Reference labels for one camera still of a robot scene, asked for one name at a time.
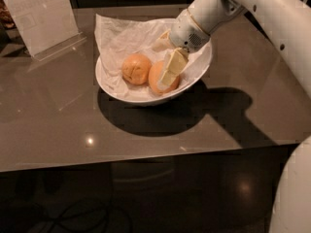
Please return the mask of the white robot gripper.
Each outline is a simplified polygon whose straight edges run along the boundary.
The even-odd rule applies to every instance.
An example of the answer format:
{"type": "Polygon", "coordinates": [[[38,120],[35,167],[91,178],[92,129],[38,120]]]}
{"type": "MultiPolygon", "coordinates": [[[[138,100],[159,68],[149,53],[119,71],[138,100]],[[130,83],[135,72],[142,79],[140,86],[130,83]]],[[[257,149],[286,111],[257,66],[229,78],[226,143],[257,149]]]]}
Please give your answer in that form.
{"type": "Polygon", "coordinates": [[[152,45],[154,51],[172,50],[164,57],[157,88],[161,91],[168,89],[187,66],[189,53],[199,51],[209,40],[210,36],[197,25],[190,12],[183,10],[170,31],[162,33],[152,45]]]}

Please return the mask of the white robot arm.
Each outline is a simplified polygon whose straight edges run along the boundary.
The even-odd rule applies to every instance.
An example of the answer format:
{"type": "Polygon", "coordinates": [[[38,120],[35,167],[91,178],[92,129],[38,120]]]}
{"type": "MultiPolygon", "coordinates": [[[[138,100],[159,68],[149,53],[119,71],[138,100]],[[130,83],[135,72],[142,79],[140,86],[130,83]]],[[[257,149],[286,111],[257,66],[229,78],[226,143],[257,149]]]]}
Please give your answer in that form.
{"type": "MultiPolygon", "coordinates": [[[[253,15],[294,76],[311,96],[311,9],[300,0],[194,0],[153,45],[171,50],[156,87],[167,89],[223,23],[253,15]]],[[[311,233],[311,136],[288,159],[276,191],[269,233],[311,233]]]]}

